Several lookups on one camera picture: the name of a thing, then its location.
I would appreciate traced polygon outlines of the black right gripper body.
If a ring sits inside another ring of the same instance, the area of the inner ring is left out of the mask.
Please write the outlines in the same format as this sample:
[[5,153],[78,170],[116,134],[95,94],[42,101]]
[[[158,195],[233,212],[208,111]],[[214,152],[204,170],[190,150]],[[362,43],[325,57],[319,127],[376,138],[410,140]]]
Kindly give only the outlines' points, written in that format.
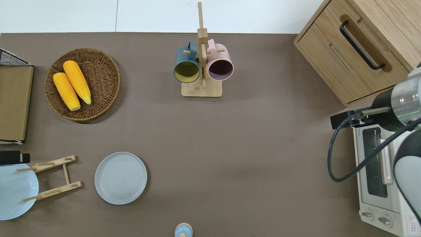
[[[357,114],[359,113],[359,110],[347,110],[345,112],[342,112],[340,114],[336,114],[330,117],[330,121],[331,121],[331,127],[333,130],[337,129],[339,127],[339,125],[348,117],[350,117],[353,114]],[[351,120],[350,122],[346,123],[343,128],[349,128],[349,127],[354,127],[354,128],[358,128],[358,127],[365,127],[365,126],[370,126],[370,125],[375,125],[374,120],[368,118],[367,116],[360,116],[357,118],[354,118],[353,120]]]

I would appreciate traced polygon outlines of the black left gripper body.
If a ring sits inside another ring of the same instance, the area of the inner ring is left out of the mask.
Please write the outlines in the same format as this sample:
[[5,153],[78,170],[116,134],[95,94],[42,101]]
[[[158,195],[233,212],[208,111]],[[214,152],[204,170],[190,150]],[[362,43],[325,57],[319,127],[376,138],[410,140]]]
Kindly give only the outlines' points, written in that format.
[[15,164],[30,163],[30,154],[21,153],[19,150],[1,150],[0,165],[8,166]]

